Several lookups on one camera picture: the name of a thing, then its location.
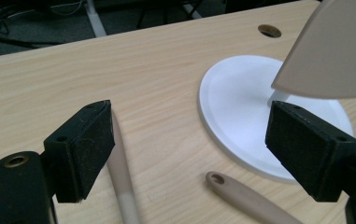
screw hole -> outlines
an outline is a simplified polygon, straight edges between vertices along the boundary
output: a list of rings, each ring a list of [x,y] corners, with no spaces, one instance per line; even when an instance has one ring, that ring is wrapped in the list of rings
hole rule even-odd
[[[260,25],[258,27],[258,30],[260,31],[260,33],[262,33],[262,35],[271,37],[271,38],[278,38],[282,36],[282,33],[280,32],[280,30],[272,25]]]
[[[211,177],[212,177],[213,181],[215,181],[215,183],[220,184],[220,185],[224,184],[223,177],[221,177],[219,175],[212,175]]]
[[[6,161],[5,167],[14,168],[25,164],[27,161],[29,161],[29,157],[27,156],[16,156]]]

handle hole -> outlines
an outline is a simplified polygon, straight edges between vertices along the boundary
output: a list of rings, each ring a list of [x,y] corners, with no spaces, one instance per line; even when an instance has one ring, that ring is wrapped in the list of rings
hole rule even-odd
[[[211,178],[212,178],[212,180],[213,180],[215,183],[217,183],[217,184],[220,184],[220,185],[224,184],[224,179],[223,179],[223,177],[221,177],[221,176],[219,176],[219,175],[212,175]]]

wooden table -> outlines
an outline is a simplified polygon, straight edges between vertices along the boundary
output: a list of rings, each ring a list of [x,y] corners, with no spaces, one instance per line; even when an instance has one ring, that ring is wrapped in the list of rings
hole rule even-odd
[[[110,99],[120,121],[144,223],[256,223],[207,185],[218,171],[305,223],[343,223],[347,200],[315,203],[298,185],[234,163],[199,119],[198,88],[216,62],[239,54],[284,60],[318,5],[300,1],[0,57],[0,159],[42,152],[43,140],[84,105]],[[259,33],[276,26],[282,37]],[[356,99],[343,100],[356,135]],[[88,200],[57,204],[64,223],[121,223],[107,169]]]

wood grain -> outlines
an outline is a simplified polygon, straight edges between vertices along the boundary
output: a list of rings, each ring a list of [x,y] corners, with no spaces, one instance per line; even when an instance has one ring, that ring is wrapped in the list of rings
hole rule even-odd
[[[300,186],[251,173],[218,149],[198,114],[203,75],[239,54],[284,60],[318,5],[299,1],[0,57],[0,159],[42,141],[86,104],[110,99],[144,223],[257,223],[207,186],[228,174],[304,223],[343,223],[347,197],[315,203]],[[280,38],[259,33],[276,26]],[[356,134],[356,99],[343,101]],[[57,204],[61,224],[121,223],[107,169],[88,200]]]

white plate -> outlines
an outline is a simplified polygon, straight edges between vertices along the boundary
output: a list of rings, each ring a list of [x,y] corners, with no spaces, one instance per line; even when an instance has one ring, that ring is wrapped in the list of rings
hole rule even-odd
[[[200,114],[210,135],[237,163],[272,179],[295,182],[264,142],[270,112],[267,100],[281,65],[281,61],[254,55],[216,63],[200,86]],[[337,100],[291,95],[287,102],[352,134],[349,118]]]

